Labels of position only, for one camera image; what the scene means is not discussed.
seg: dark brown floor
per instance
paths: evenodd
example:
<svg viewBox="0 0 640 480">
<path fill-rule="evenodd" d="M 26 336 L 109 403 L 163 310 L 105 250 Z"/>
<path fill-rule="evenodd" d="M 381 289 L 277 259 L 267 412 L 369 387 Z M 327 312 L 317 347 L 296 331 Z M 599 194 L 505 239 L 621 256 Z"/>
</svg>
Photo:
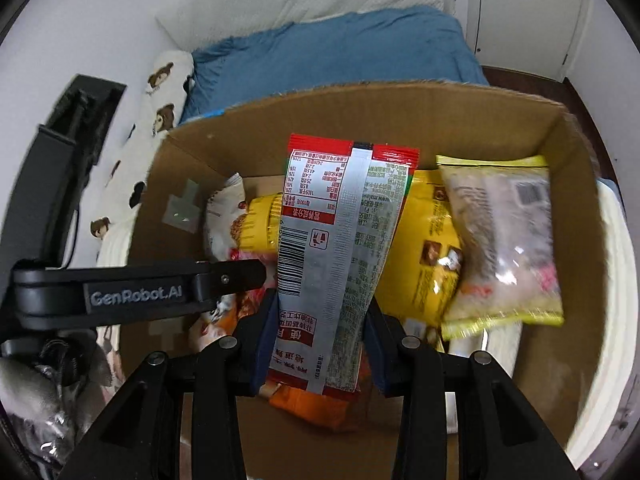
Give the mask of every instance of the dark brown floor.
<svg viewBox="0 0 640 480">
<path fill-rule="evenodd" d="M 525 94 L 534 94 L 546 97 L 553 101 L 557 101 L 565 105 L 568 110 L 577 117 L 582 132 L 585 137 L 589 139 L 593 150 L 598 157 L 600 163 L 600 173 L 603 178 L 610 178 L 614 182 L 618 182 L 616 174 L 613 171 L 613 165 L 609 158 L 600 133 L 593 123 L 587 108 L 580 99 L 578 92 L 575 91 L 571 82 L 565 78 L 561 83 L 538 77 L 531 74 L 525 74 L 522 72 L 513 72 L 511 70 L 503 70 L 501 68 L 482 67 L 484 75 L 486 76 L 491 86 L 497 86 L 500 88 L 507 88 L 509 90 L 515 90 L 523 92 Z"/>
</svg>

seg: cardboard box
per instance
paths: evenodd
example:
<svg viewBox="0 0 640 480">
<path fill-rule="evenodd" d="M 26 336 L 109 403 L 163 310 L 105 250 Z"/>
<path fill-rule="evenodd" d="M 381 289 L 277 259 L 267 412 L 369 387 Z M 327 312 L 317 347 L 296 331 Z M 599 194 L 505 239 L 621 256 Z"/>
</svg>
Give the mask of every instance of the cardboard box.
<svg viewBox="0 0 640 480">
<path fill-rule="evenodd" d="M 129 263 L 204 258 L 202 232 L 163 221 L 170 196 L 183 197 L 191 180 L 197 184 L 193 203 L 202 212 L 207 196 L 236 171 L 250 177 L 249 194 L 281 189 L 279 175 L 292 132 L 420 148 L 421 169 L 434 168 L 436 154 L 485 160 L 546 156 L 565 323 L 562 328 L 525 328 L 514 380 L 565 444 L 598 363 L 605 301 L 596 175 L 575 118 L 562 105 L 541 98 L 426 82 L 322 88 L 233 108 L 176 128 L 166 138 L 149 174 Z M 161 347 L 161 337 L 149 333 L 145 323 L 122 327 L 125 372 Z M 185 335 L 174 339 L 173 353 L 185 352 Z M 241 399 L 238 410 L 251 476 L 390 477 L 397 438 L 393 430 L 329 434 L 260 399 Z M 453 467 L 450 473 L 457 474 Z"/>
</svg>

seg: silver bolt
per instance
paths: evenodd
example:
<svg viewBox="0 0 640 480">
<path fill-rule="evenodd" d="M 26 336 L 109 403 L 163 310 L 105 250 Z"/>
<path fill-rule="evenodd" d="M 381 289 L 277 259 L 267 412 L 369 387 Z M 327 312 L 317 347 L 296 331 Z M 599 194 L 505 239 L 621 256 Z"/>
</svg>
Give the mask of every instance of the silver bolt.
<svg viewBox="0 0 640 480">
<path fill-rule="evenodd" d="M 152 366 L 162 364 L 164 362 L 164 352 L 152 352 L 146 357 L 146 362 Z"/>
<path fill-rule="evenodd" d="M 226 350 L 236 346 L 238 344 L 238 339 L 236 339 L 232 335 L 225 335 L 224 337 L 218 339 L 218 344 L 220 345 L 220 348 L 224 348 Z"/>
<path fill-rule="evenodd" d="M 493 358 L 491 357 L 491 354 L 489 354 L 489 352 L 485 352 L 484 350 L 474 353 L 474 360 L 479 365 L 487 365 L 492 361 L 492 359 Z"/>
<path fill-rule="evenodd" d="M 402 346 L 413 350 L 420 346 L 420 340 L 415 335 L 407 335 L 402 338 Z"/>
</svg>

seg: white door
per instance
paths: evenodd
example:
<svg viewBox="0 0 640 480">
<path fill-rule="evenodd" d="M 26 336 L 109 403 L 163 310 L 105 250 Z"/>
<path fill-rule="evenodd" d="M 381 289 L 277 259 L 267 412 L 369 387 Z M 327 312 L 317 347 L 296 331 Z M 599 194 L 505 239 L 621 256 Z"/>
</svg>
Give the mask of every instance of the white door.
<svg viewBox="0 0 640 480">
<path fill-rule="evenodd" d="M 574 43 L 579 38 L 587 0 L 479 0 L 478 3 L 477 34 L 468 34 L 468 41 L 475 47 L 481 64 L 562 79 L 562 67 L 570 61 L 575 47 L 574 36 Z"/>
</svg>

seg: blue blanket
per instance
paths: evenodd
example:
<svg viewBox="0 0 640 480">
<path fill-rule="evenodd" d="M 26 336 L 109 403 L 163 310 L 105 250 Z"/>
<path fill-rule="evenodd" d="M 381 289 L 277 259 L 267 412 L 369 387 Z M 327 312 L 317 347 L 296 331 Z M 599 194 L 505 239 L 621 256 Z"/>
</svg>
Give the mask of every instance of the blue blanket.
<svg viewBox="0 0 640 480">
<path fill-rule="evenodd" d="M 273 94 L 362 81 L 488 84 L 458 20 L 433 7 L 354 12 L 193 52 L 181 121 Z"/>
</svg>

